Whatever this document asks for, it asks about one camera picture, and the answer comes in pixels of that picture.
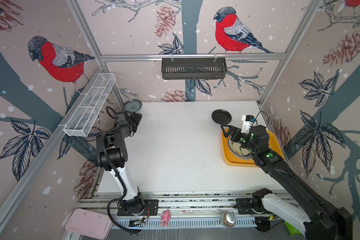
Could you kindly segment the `yellow plastic bin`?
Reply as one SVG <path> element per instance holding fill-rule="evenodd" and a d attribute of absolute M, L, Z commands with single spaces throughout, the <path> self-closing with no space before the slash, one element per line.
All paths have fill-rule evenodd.
<path fill-rule="evenodd" d="M 274 150 L 276 153 L 278 153 L 284 159 L 283 150 L 282 150 L 281 146 L 279 145 L 279 142 L 278 142 L 276 136 L 271 131 L 267 130 L 267 133 L 270 136 L 269 147 L 272 150 Z M 234 166 L 234 167 L 251 167 L 251 168 L 257 167 L 255 162 L 252 159 L 241 160 L 241 159 L 236 158 L 231 153 L 229 146 L 228 146 L 228 138 L 225 138 L 223 133 L 221 133 L 221 141 L 222 141 L 224 161 L 227 165 Z"/>

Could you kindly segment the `small black plate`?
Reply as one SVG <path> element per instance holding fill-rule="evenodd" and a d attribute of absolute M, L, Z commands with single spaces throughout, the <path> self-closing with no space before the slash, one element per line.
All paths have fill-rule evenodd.
<path fill-rule="evenodd" d="M 213 111 L 212 119 L 215 123 L 219 125 L 227 125 L 231 122 L 232 116 L 228 111 L 219 109 Z"/>

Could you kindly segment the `cream yellow plate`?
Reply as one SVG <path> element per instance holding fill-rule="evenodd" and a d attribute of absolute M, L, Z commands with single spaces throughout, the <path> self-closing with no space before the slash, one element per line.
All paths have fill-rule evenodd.
<path fill-rule="evenodd" d="M 228 139 L 228 146 L 231 153 L 238 159 L 241 160 L 250 160 L 252 158 L 252 154 L 242 147 L 240 143 L 232 142 L 231 139 Z"/>

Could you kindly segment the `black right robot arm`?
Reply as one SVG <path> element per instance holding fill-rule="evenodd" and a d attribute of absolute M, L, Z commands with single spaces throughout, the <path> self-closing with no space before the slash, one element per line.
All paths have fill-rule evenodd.
<path fill-rule="evenodd" d="M 296 208 L 272 191 L 253 193 L 255 212 L 271 212 L 296 228 L 307 240 L 351 240 L 353 218 L 345 208 L 336 208 L 301 180 L 286 161 L 270 148 L 266 127 L 254 126 L 248 133 L 230 125 L 221 125 L 225 138 L 239 143 L 251 153 L 255 165 L 276 180 L 300 205 Z"/>

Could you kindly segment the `silver round object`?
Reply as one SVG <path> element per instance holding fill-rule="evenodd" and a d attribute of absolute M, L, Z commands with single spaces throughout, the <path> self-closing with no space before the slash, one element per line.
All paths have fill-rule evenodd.
<path fill-rule="evenodd" d="M 222 212 L 220 215 L 220 225 L 227 227 L 227 228 L 232 228 L 236 225 L 236 216 L 233 212 Z"/>

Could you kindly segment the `green snack packet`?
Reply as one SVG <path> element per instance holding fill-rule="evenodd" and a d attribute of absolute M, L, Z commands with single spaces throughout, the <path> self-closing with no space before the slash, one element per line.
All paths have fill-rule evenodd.
<path fill-rule="evenodd" d="M 285 225 L 286 225 L 289 233 L 291 234 L 291 236 L 301 235 L 301 232 L 298 229 L 296 229 L 295 227 L 293 227 L 291 224 L 285 222 Z"/>

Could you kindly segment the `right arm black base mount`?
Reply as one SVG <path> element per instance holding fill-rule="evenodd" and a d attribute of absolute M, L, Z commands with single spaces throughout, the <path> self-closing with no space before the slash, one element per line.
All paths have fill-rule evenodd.
<path fill-rule="evenodd" d="M 262 199 L 267 194 L 273 192 L 269 189 L 263 188 L 252 193 L 251 198 L 236 199 L 236 208 L 239 215 L 261 215 L 269 214 L 262 202 Z"/>

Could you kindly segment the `aluminium rail base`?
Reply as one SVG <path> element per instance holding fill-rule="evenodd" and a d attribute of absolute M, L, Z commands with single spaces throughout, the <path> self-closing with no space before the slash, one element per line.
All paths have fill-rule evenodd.
<path fill-rule="evenodd" d="M 199 229 L 221 228 L 220 215 L 222 212 L 233 212 L 236 216 L 235 228 L 257 227 L 265 222 L 266 227 L 278 223 L 281 218 L 274 213 L 261 215 L 239 215 L 236 199 L 251 198 L 249 194 L 212 194 L 212 195 L 148 195 L 145 200 L 158 200 L 158 213 L 140 224 L 141 216 L 118 216 L 118 205 L 111 204 L 111 214 L 123 227 L 134 230 L 159 230 L 162 214 L 170 210 L 171 219 L 168 229 Z"/>

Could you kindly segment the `pink tray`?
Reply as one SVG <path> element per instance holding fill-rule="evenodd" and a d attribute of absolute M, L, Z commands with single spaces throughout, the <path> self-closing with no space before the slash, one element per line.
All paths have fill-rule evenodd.
<path fill-rule="evenodd" d="M 64 227 L 68 232 L 105 240 L 113 225 L 106 214 L 78 208 L 73 211 Z"/>

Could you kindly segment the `white mesh wall shelf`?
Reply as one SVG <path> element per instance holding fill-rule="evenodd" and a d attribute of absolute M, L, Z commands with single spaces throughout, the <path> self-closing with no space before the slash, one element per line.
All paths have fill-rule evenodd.
<path fill-rule="evenodd" d="M 69 137 L 89 135 L 116 81 L 114 74 L 111 73 L 100 73 L 94 77 L 95 80 L 84 94 L 83 100 L 65 125 L 64 132 Z"/>

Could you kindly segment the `small teal plate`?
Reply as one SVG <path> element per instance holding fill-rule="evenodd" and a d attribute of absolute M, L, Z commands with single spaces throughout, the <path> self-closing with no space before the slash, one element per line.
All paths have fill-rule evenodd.
<path fill-rule="evenodd" d="M 140 100 L 134 99 L 129 100 L 123 105 L 123 110 L 131 113 L 135 113 L 142 108 L 142 102 Z"/>

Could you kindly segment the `pink toy figure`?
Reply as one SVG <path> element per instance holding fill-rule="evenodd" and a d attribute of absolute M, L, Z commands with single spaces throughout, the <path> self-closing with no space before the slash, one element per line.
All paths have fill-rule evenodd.
<path fill-rule="evenodd" d="M 171 219 L 171 213 L 170 210 L 165 210 L 162 214 L 161 219 L 161 226 L 162 227 L 168 227 L 169 226 L 169 220 Z"/>

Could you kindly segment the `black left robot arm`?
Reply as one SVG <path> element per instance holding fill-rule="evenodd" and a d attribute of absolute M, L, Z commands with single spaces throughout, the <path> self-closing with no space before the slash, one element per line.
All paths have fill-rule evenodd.
<path fill-rule="evenodd" d="M 131 230 L 116 222 L 111 214 L 111 204 L 117 203 L 118 207 L 122 207 L 127 212 L 132 212 L 138 207 L 142 211 L 145 209 L 142 194 L 132 181 L 126 167 L 128 151 L 125 143 L 125 138 L 132 137 L 137 132 L 142 115 L 130 111 L 116 112 L 111 107 L 106 107 L 106 112 L 115 122 L 111 130 L 96 137 L 97 163 L 105 171 L 114 172 L 114 177 L 120 183 L 122 191 L 121 197 L 108 202 L 107 215 L 119 229 L 130 235 L 138 235 L 140 230 Z"/>

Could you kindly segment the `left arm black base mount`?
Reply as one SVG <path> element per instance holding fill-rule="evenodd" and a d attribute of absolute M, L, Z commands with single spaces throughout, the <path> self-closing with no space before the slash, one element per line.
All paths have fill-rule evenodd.
<path fill-rule="evenodd" d="M 130 200 L 122 200 L 118 204 L 118 216 L 156 216 L 158 200 L 144 200 L 141 193 Z"/>

